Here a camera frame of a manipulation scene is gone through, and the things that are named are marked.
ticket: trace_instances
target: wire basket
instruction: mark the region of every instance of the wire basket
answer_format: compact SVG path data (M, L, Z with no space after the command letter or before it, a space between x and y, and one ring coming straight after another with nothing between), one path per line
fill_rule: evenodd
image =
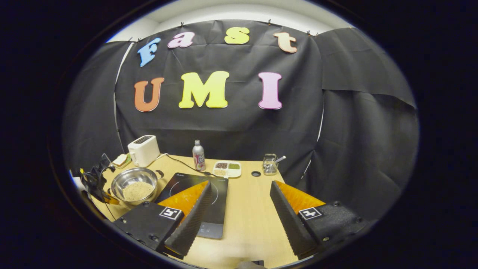
M264 175L275 175L277 173L277 167L279 164L275 163L277 156L273 153L267 153L264 155L262 162L262 170Z

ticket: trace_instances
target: bowl handle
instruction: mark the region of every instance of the bowl handle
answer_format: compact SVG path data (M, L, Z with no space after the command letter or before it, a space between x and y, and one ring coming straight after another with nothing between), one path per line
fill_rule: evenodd
M160 177L160 178L158 178L158 180L160 180L160 179L162 179L162 178L164 177L164 173L163 173L163 172L161 172L161 170L156 170L156 172L158 172L158 174L160 174L160 175L161 175L161 177Z

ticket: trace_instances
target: white wall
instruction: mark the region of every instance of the white wall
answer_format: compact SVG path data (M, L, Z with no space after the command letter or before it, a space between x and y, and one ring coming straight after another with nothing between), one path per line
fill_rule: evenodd
M123 30L110 38L107 43L113 41L128 41L130 38L132 41L138 41L138 38L142 39L155 33L154 30L158 25L159 22L143 17L123 28Z
M351 27L329 11L304 0L178 0L159 8L108 42L138 40L185 24L210 20L253 20L284 25L311 34Z

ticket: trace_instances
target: letter a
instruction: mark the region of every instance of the letter a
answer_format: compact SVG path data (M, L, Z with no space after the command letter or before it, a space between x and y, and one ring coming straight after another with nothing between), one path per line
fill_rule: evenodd
M189 47L193 43L193 32L184 32L174 36L174 39L168 43L168 48Z

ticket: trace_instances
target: screw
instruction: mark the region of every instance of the screw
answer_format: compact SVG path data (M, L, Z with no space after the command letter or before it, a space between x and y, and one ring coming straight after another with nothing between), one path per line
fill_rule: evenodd
M159 238L155 235L150 235L150 239L155 242L159 242Z

